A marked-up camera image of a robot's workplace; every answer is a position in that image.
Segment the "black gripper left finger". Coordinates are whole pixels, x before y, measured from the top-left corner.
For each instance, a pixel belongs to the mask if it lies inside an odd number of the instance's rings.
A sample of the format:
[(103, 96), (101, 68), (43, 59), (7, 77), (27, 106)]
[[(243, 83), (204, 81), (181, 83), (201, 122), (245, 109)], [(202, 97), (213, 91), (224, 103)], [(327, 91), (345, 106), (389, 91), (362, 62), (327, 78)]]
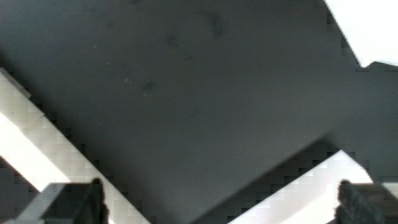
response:
[(18, 215), (16, 224), (108, 224), (103, 183), (51, 183)]

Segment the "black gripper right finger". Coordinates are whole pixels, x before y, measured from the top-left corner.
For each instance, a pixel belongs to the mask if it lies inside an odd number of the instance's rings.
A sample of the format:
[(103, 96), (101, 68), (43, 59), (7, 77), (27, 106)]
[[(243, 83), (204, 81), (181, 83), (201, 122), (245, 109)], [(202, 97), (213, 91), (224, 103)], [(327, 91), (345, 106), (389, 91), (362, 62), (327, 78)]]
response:
[(398, 198), (378, 183), (352, 183), (337, 187), (336, 224), (398, 224)]

